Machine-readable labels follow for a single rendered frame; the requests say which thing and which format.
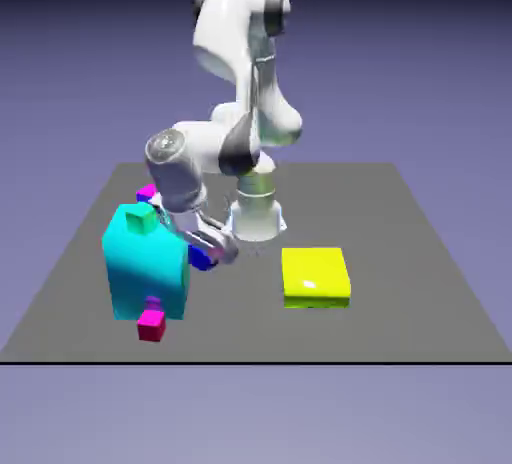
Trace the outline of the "small blue cube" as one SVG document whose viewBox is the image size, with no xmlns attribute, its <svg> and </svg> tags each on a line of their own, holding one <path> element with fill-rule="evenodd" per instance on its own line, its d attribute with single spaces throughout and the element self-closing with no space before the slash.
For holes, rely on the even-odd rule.
<svg viewBox="0 0 512 464">
<path fill-rule="evenodd" d="M 210 257 L 202 249 L 189 245 L 188 246 L 188 262 L 194 268 L 200 271 L 208 271 L 218 265 L 218 261 Z"/>
</svg>

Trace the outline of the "large yellow box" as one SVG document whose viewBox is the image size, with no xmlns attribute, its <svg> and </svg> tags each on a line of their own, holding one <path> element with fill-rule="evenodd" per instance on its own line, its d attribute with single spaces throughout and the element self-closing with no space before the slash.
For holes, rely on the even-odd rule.
<svg viewBox="0 0 512 464">
<path fill-rule="evenodd" d="M 351 281 L 341 248 L 283 248 L 284 306 L 292 309 L 347 308 Z"/>
</svg>

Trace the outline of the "small green cube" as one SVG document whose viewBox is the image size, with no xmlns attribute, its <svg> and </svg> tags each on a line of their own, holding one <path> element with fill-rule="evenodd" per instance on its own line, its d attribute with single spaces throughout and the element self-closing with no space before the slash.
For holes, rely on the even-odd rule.
<svg viewBox="0 0 512 464">
<path fill-rule="evenodd" d="M 125 219 L 128 230 L 139 235 L 150 234 L 159 224 L 158 215 L 148 204 L 130 205 L 125 211 Z"/>
</svg>

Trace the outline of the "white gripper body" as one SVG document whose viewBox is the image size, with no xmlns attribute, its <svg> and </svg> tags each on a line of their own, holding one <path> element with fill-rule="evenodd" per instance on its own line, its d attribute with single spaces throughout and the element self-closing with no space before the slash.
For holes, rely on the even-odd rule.
<svg viewBox="0 0 512 464">
<path fill-rule="evenodd" d="M 203 251 L 214 262 L 231 264 L 236 260 L 239 253 L 238 246 L 232 236 L 218 230 L 186 231 L 183 233 L 183 238 L 189 244 Z"/>
</svg>

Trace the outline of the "large cyan box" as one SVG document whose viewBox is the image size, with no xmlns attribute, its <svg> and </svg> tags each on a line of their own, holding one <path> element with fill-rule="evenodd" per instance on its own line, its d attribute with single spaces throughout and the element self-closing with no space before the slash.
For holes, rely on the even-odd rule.
<svg viewBox="0 0 512 464">
<path fill-rule="evenodd" d="M 141 204 L 148 203 L 119 205 L 101 239 L 114 318 L 138 319 L 152 297 L 167 318 L 179 320 L 189 288 L 188 244 L 160 220 L 150 234 L 129 231 L 125 211 Z"/>
</svg>

